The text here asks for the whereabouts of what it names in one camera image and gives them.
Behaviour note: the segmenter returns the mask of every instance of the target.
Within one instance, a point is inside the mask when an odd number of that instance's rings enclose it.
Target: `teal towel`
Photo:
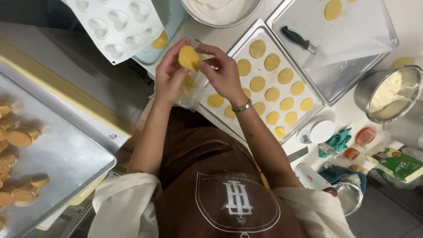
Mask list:
[[[351,135],[349,132],[351,127],[345,130],[340,130],[338,134],[334,134],[329,140],[326,141],[326,144],[330,145],[335,152],[343,151],[348,148],[346,145],[349,140],[351,140]],[[319,149],[319,157],[326,158],[328,154]]]

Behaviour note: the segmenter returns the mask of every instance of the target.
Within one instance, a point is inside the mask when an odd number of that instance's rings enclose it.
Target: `stainless steel bowl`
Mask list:
[[[345,216],[357,211],[363,201],[361,189],[352,183],[339,182],[333,186],[338,191],[338,199],[341,202]]]
[[[376,90],[394,72],[402,74],[402,89],[399,95],[403,96],[384,107],[370,113],[370,103]],[[392,71],[380,71],[367,75],[360,81],[354,92],[355,104],[366,113],[372,122],[384,124],[403,116],[414,105],[422,91],[423,70],[417,65],[404,65]]]
[[[258,8],[258,6],[260,6],[260,3],[263,0],[255,0],[254,3],[251,5],[250,9],[237,21],[232,22],[230,24],[226,24],[226,25],[214,25],[214,24],[210,24],[208,22],[205,22],[203,20],[201,20],[200,18],[198,18],[196,15],[194,15],[185,5],[183,0],[179,0],[179,2],[181,3],[181,5],[185,8],[185,10],[197,21],[201,22],[202,24],[209,26],[209,27],[213,27],[213,28],[230,28],[236,25],[239,25],[241,23],[243,23],[245,20],[247,20]]]

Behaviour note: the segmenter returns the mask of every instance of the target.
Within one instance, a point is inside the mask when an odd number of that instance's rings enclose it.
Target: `silver bracelet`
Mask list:
[[[234,108],[232,107],[232,111],[233,112],[241,112],[244,111],[245,109],[251,107],[251,105],[253,105],[253,102],[251,101],[251,99],[248,100],[247,104],[245,104],[244,106],[240,107],[240,108]]]

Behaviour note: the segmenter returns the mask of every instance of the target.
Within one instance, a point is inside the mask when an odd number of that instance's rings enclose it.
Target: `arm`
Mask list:
[[[189,41],[180,40],[166,52],[156,68],[156,98],[129,161],[128,173],[145,172],[159,175],[170,109],[178,98],[184,77],[189,72],[179,65],[178,53],[182,46],[189,44]]]
[[[215,58],[199,61],[198,66],[216,91],[228,99],[234,108],[246,105],[248,98],[242,90],[236,62],[221,49],[210,45],[201,44],[197,52],[215,56]],[[254,108],[250,107],[238,112],[236,117],[251,153],[269,182],[270,188],[303,188],[304,186],[292,171],[285,151]]]

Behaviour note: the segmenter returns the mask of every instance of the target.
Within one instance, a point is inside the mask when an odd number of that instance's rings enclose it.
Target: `heart-shaped silicone mold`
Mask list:
[[[91,18],[88,21],[88,26],[94,30],[94,35],[99,39],[106,38],[109,25],[105,21],[98,18]]]
[[[160,28],[150,27],[144,30],[144,34],[147,36],[148,39],[154,40],[162,33],[162,31],[163,30]]]
[[[125,48],[118,44],[108,44],[105,46],[107,52],[115,59],[120,59],[124,55]]]
[[[80,11],[87,11],[90,5],[90,0],[75,0],[75,5]]]
[[[138,50],[143,44],[143,38],[141,36],[128,36],[125,38],[125,43],[129,45],[131,50]]]
[[[116,30],[118,31],[126,30],[126,27],[128,26],[128,22],[129,22],[128,14],[117,9],[112,9],[109,12],[107,12],[107,17],[109,18],[110,21],[113,22],[113,26],[116,28]]]
[[[135,20],[145,23],[151,15],[151,7],[142,1],[134,0],[129,4],[129,9],[135,15]]]

